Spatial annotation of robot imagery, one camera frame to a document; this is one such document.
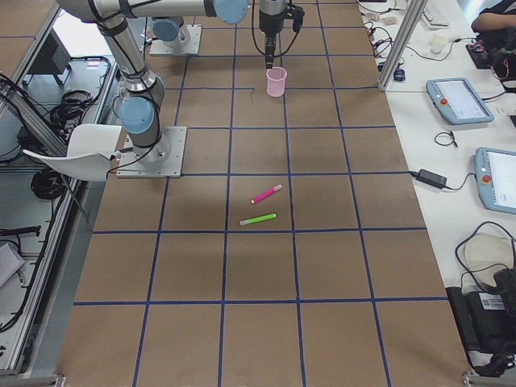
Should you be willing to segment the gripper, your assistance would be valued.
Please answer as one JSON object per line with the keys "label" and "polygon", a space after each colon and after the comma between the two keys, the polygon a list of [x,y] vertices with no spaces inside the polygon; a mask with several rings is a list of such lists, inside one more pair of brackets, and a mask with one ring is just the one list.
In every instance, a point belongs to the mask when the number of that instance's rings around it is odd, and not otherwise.
{"label": "gripper", "polygon": [[264,58],[267,69],[271,69],[274,64],[277,34],[284,26],[286,6],[286,0],[260,0],[259,28],[266,34]]}

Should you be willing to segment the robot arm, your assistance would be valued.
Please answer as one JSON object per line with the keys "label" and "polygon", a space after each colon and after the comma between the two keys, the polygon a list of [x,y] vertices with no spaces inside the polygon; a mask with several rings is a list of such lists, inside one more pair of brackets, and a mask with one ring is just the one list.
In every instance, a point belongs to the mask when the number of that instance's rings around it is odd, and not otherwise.
{"label": "robot arm", "polygon": [[182,16],[153,18],[152,32],[158,40],[173,48],[185,46],[190,41],[190,33]]}
{"label": "robot arm", "polygon": [[136,161],[146,168],[160,167],[169,158],[172,145],[159,119],[164,83],[148,67],[128,19],[150,18],[159,40],[183,46],[189,42],[184,25],[186,16],[206,16],[237,24],[251,8],[248,1],[61,1],[59,4],[83,23],[96,25],[114,55],[128,96],[119,107],[119,119],[132,141]]}

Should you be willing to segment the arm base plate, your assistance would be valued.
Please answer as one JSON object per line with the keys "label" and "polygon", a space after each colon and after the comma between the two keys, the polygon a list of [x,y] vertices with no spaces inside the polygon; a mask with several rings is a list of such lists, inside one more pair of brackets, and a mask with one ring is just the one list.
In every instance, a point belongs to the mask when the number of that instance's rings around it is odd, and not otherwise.
{"label": "arm base plate", "polygon": [[116,175],[121,178],[179,178],[184,160],[187,127],[165,127],[161,129],[161,138],[157,145],[147,154],[147,150],[135,147],[129,135],[126,135],[124,152],[120,158],[121,167]]}
{"label": "arm base plate", "polygon": [[155,39],[150,48],[151,56],[195,56],[199,52],[202,26],[183,24],[170,20],[156,20],[152,27]]}

